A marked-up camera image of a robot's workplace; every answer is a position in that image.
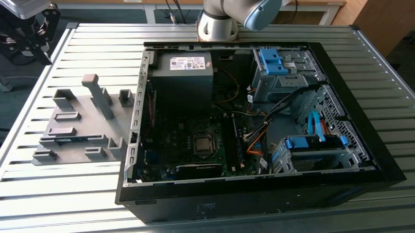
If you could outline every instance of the aluminum profile table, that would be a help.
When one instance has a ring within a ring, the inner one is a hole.
[[[57,88],[87,93],[85,73],[109,94],[135,90],[143,41],[194,41],[193,25],[79,24],[65,30],[51,60],[0,150],[0,232],[413,232],[415,95],[358,30],[346,26],[240,28],[241,41],[320,42],[408,178],[334,208],[143,225],[114,205],[118,162],[33,166]]]

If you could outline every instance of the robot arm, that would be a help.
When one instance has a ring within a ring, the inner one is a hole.
[[[1,6],[19,19],[27,19],[47,8],[47,0],[0,0]]]
[[[42,24],[35,15],[43,16]],[[15,55],[34,57],[50,65],[47,42],[53,40],[59,12],[46,0],[0,0],[0,53],[13,63]]]
[[[233,41],[237,38],[234,20],[250,31],[264,29],[276,17],[281,0],[205,0],[197,26],[203,41]]]

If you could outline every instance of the black cable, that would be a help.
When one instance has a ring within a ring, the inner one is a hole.
[[[161,12],[165,14],[165,18],[169,18],[167,13],[165,13],[165,11],[163,11],[163,10],[161,10]]]
[[[310,91],[310,90],[316,90],[318,89],[321,86],[321,84],[312,84],[308,87],[301,87],[297,90],[294,90],[292,93],[289,93],[289,95],[286,95],[270,108],[268,114],[265,115],[264,119],[262,119],[262,124],[261,126],[257,128],[257,130],[249,134],[249,136],[246,136],[246,139],[250,139],[257,133],[260,133],[262,131],[262,129],[266,128],[266,126],[270,124],[273,116],[282,111],[285,108],[289,107],[290,105],[290,101],[294,99],[294,97],[304,93],[305,91]]]
[[[294,19],[296,15],[297,15],[297,12],[298,12],[298,1],[297,0],[294,0],[294,1],[296,1],[296,10],[293,11],[293,15],[292,15],[289,24],[293,23],[293,19]]]
[[[182,23],[185,24],[185,17],[182,15],[182,11],[181,11],[181,7],[179,7],[179,4],[177,2],[177,0],[173,0],[175,6],[177,6],[177,9],[178,9],[178,12],[179,12],[179,15],[181,15],[181,20],[182,20]]]
[[[170,8],[169,8],[169,4],[167,4],[167,1],[166,1],[166,0],[165,0],[165,4],[166,4],[169,13],[173,13],[171,10],[170,10]]]
[[[190,11],[190,10],[186,11],[186,14],[185,14],[183,18],[186,18],[189,11]]]

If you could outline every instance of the cpu socket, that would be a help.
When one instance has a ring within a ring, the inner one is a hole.
[[[193,135],[193,154],[206,159],[213,156],[214,152],[214,141],[210,133],[201,133]]]

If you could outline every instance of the ram slot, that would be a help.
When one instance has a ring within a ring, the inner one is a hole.
[[[228,171],[240,170],[240,158],[242,158],[242,151],[237,131],[234,128],[233,117],[224,116],[221,118],[221,134],[225,147],[226,167]]]

